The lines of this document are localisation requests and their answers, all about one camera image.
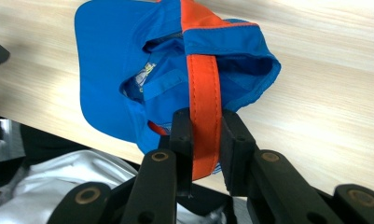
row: table surface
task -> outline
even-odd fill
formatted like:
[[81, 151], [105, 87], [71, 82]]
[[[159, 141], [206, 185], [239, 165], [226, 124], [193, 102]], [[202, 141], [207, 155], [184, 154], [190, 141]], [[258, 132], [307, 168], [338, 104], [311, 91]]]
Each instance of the table surface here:
[[[81, 0], [0, 1], [0, 116], [140, 162], [135, 144], [100, 133], [79, 106], [74, 16]], [[374, 190], [374, 0], [200, 1], [260, 25], [283, 70], [238, 113], [260, 148], [283, 153], [318, 189]], [[221, 175], [198, 181], [225, 191]]]

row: stitching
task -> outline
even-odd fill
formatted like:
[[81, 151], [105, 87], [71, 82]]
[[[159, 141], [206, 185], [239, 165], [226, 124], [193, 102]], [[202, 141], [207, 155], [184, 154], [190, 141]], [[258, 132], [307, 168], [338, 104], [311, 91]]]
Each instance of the stitching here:
[[[217, 146], [218, 146], [218, 117], [219, 117], [219, 111], [218, 111], [218, 86], [217, 86], [217, 82], [216, 82], [216, 78], [217, 78], [217, 73], [215, 72], [215, 61], [214, 61], [214, 57], [211, 57], [210, 58], [210, 61], [211, 61], [211, 66], [212, 66], [212, 74], [213, 74], [213, 82], [215, 84], [215, 150], [217, 150]], [[216, 161], [216, 158], [217, 158], [217, 153], [215, 152], [215, 156], [213, 157], [213, 161], [212, 161], [212, 170], [215, 168], [215, 161]]]
[[[192, 79], [192, 104], [193, 104], [193, 129], [196, 130], [196, 124], [197, 121], [197, 109], [196, 109], [196, 85], [195, 85], [195, 71], [194, 71], [194, 57], [191, 55], [190, 57], [188, 57], [189, 60], [190, 60], [190, 72], [191, 72], [191, 79]], [[193, 160], [195, 160], [195, 157], [196, 157], [196, 153], [193, 153]]]

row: orange trim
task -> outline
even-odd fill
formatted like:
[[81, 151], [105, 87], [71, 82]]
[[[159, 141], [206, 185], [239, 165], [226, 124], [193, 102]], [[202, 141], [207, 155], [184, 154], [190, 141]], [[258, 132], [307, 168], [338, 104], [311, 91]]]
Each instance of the orange trim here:
[[193, 126], [192, 179], [210, 175], [218, 163], [221, 92], [215, 56], [188, 55], [190, 118]]
[[205, 26], [231, 24], [216, 16], [210, 9], [193, 0], [181, 0], [181, 25], [183, 31]]
[[202, 29], [202, 30], [207, 30], [207, 29], [226, 29], [226, 28], [229, 28], [229, 27], [238, 27], [238, 26], [259, 26], [258, 24], [256, 23], [253, 23], [253, 22], [249, 22], [249, 21], [246, 21], [246, 22], [237, 22], [237, 23], [230, 23], [230, 24], [223, 24], [223, 25], [214, 25], [214, 26], [204, 26], [204, 27], [192, 27], [190, 29]]
[[159, 134], [159, 135], [168, 135], [166, 133], [166, 131], [164, 131], [163, 128], [161, 128], [160, 126], [158, 126], [156, 123], [152, 122], [151, 120], [148, 122], [148, 127], [154, 131], [155, 133]]

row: orange strap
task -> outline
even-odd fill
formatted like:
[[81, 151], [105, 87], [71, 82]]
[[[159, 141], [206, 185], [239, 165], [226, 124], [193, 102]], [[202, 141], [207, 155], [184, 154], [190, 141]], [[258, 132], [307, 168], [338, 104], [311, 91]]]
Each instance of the orange strap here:
[[188, 55], [189, 105], [193, 126], [192, 179], [210, 175], [219, 156], [221, 92], [215, 56]]
[[[181, 25], [188, 29], [228, 25], [210, 9], [193, 0], [181, 0]], [[192, 179], [210, 175], [218, 162], [221, 135], [221, 91], [213, 55], [187, 56], [189, 107], [193, 126], [194, 158]]]

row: baseball cap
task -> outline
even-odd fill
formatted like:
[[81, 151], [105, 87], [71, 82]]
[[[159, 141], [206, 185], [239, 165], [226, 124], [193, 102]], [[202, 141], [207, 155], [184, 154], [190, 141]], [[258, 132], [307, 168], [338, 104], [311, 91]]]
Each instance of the baseball cap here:
[[87, 122], [147, 153], [170, 131], [173, 112], [189, 107], [186, 55], [215, 55], [223, 108], [256, 101], [280, 63], [257, 25], [182, 31], [178, 0], [96, 0], [76, 12], [80, 103]]

